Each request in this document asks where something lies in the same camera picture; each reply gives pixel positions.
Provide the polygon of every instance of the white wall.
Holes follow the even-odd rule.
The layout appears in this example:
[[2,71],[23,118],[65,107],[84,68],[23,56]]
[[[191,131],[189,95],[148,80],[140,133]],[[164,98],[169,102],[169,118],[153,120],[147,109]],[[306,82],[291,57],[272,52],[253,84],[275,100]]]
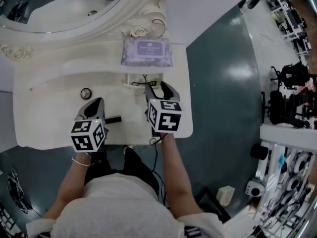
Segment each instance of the white wall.
[[0,51],[0,91],[13,92],[14,66]]
[[166,6],[173,43],[190,45],[241,0],[174,0]]
[[12,95],[12,93],[0,92],[0,152],[17,146]]

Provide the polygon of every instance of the small white box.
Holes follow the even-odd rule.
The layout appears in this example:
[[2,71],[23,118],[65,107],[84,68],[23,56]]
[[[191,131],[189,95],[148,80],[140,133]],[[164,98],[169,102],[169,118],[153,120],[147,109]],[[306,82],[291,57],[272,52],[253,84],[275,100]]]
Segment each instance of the small white box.
[[75,121],[70,136],[76,153],[97,152],[105,139],[103,120]]
[[231,186],[225,186],[218,190],[216,199],[222,206],[228,206],[233,197],[235,188]]
[[148,110],[148,120],[155,132],[174,133],[178,130],[183,113],[179,101],[150,99]]

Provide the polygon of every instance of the desk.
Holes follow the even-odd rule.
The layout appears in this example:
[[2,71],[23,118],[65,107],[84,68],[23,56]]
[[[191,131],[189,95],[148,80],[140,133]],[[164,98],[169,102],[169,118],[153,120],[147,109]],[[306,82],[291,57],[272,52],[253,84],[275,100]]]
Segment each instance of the desk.
[[292,28],[292,31],[291,33],[289,34],[286,34],[284,36],[282,36],[282,38],[285,40],[285,41],[292,41],[294,39],[297,39],[299,38],[299,35],[303,32],[301,26],[299,24],[296,23],[296,20],[292,14],[292,11],[291,9],[289,8],[288,6],[288,3],[286,0],[277,0],[280,7],[271,11],[271,14],[273,13],[276,13],[278,11],[283,11],[284,15],[285,15],[285,18],[287,20],[287,22],[289,23],[289,25],[291,26]]
[[[117,46],[123,47],[123,42],[107,45],[116,50]],[[118,61],[122,52],[103,53],[103,56],[93,53],[94,57],[89,57],[86,49],[91,48],[89,45],[77,45],[67,48],[66,54],[60,49],[50,52],[47,57],[34,57],[20,66],[16,64],[13,112],[20,146],[36,149],[70,146],[69,134],[74,118],[87,103],[80,98],[80,91],[84,87],[92,89],[92,98],[104,98],[106,118],[122,116],[122,122],[107,125],[109,133],[106,144],[148,144],[152,132],[144,114],[147,109],[144,90],[123,85],[128,71],[139,74],[164,72],[163,80],[179,92],[184,107],[175,137],[185,138],[192,134],[190,84],[184,45],[172,45],[174,67],[171,68],[121,66]],[[79,50],[73,53],[72,49],[81,49],[82,53]],[[86,55],[77,61],[74,54]],[[157,95],[162,94],[160,89],[155,92]]]

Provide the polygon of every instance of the office chair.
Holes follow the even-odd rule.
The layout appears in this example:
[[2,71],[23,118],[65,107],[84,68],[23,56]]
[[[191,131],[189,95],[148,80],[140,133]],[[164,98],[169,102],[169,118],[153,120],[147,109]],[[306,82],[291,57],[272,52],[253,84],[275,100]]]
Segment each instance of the office chair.
[[296,128],[309,128],[308,121],[295,118],[297,105],[294,100],[286,99],[279,91],[272,91],[269,100],[269,120],[272,124],[287,123]]
[[304,66],[302,62],[298,62],[295,65],[286,65],[283,67],[282,71],[277,71],[274,66],[277,78],[271,78],[271,81],[278,80],[278,90],[279,87],[284,83],[284,87],[287,89],[293,89],[293,86],[305,86],[306,82],[309,81],[310,75],[307,66]]

